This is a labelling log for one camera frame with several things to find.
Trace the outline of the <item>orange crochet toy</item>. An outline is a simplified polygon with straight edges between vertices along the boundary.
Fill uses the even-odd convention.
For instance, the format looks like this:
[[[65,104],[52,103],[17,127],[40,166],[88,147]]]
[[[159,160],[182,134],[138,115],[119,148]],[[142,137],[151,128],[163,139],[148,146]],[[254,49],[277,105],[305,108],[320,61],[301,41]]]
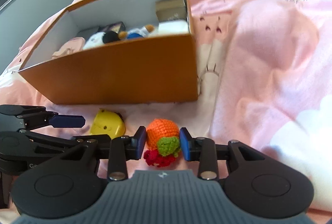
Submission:
[[[157,168],[174,163],[181,152],[178,126],[168,119],[154,119],[146,128],[146,132],[145,162]]]

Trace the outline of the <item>pink fabric pouch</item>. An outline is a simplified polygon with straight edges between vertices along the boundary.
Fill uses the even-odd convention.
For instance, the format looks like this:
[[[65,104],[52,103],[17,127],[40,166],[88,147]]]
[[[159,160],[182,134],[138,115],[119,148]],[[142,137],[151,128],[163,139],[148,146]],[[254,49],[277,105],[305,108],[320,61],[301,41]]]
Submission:
[[[51,59],[60,58],[81,51],[84,44],[85,39],[83,37],[72,38],[71,40],[64,43],[58,51],[54,52]]]

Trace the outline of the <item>white black plush toy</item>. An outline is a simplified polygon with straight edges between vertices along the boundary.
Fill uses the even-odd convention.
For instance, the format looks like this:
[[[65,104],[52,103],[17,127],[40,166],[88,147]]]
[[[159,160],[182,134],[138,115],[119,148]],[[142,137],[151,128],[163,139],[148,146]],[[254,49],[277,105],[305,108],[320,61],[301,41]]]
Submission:
[[[83,50],[88,50],[92,48],[96,48],[99,46],[103,46],[104,44],[108,44],[111,42],[119,41],[120,38],[118,34],[114,31],[100,31],[93,34],[84,44]]]

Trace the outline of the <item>small brown blue plush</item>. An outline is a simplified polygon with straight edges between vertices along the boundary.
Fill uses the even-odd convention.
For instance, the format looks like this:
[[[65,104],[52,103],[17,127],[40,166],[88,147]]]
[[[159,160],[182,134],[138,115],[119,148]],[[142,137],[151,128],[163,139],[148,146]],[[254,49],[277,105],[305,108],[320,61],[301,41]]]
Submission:
[[[136,38],[145,38],[151,32],[155,30],[155,27],[151,24],[145,25],[141,28],[133,28],[129,31],[122,31],[118,33],[120,40],[131,40]]]

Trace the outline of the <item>white foam block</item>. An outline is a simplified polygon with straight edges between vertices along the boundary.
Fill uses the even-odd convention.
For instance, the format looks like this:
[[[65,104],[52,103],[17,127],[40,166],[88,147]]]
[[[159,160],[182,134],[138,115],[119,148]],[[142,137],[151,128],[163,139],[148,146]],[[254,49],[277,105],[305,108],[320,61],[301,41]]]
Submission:
[[[175,20],[160,22],[153,32],[150,33],[150,37],[166,36],[172,34],[187,34],[189,33],[189,27],[187,21]]]

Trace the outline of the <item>brown cardboard small box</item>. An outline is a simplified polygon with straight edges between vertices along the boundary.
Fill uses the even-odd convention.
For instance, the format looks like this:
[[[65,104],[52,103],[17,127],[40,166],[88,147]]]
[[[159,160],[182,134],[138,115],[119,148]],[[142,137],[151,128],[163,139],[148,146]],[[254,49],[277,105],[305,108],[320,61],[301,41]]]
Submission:
[[[185,0],[162,0],[155,3],[155,12],[159,22],[186,20]]]

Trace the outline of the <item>yellow tape measure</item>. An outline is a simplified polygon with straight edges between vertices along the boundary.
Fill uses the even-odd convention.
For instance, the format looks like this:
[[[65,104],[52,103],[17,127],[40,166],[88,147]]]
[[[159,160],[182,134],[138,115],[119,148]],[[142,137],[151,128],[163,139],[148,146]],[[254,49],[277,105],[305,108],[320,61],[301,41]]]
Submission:
[[[125,135],[126,126],[119,113],[100,109],[90,128],[91,135],[108,135],[111,139]]]

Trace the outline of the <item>orange cardboard box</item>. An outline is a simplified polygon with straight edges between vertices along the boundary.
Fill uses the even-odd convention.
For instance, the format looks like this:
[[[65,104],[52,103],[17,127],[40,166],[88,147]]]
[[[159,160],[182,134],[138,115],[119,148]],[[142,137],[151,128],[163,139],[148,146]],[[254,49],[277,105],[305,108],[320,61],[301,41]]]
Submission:
[[[198,77],[190,12],[186,33],[120,40],[52,57],[87,29],[117,22],[128,29],[157,26],[158,1],[162,0],[81,0],[69,5],[38,37],[19,74],[59,105],[195,101]]]

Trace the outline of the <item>dark patterned card box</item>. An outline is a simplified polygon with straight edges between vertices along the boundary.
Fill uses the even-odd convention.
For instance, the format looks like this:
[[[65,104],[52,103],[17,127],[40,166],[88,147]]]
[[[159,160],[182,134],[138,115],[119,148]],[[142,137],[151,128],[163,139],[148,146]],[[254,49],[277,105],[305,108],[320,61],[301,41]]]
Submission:
[[[115,33],[120,33],[126,31],[126,27],[123,22],[116,22],[106,26],[100,26],[98,29],[99,32],[109,32],[113,31]]]

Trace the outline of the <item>pink patterned duvet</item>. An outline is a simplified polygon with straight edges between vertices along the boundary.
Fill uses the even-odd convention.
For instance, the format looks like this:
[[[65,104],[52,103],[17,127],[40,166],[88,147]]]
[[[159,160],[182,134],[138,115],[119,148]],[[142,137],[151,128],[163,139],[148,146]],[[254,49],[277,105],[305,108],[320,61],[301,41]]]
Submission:
[[[96,136],[90,128],[100,109],[122,116],[123,136],[168,119],[215,142],[218,180],[198,178],[199,162],[185,161],[182,150],[170,166],[149,166],[145,142],[141,159],[127,161],[126,180],[108,180],[109,155],[100,160],[97,176],[106,186],[88,208],[17,208],[10,195],[17,177],[1,172],[10,196],[1,223],[331,223],[331,0],[185,2],[194,23],[195,101],[51,102],[18,71],[68,5],[1,74],[1,106],[83,116],[82,128],[35,130],[67,140]]]

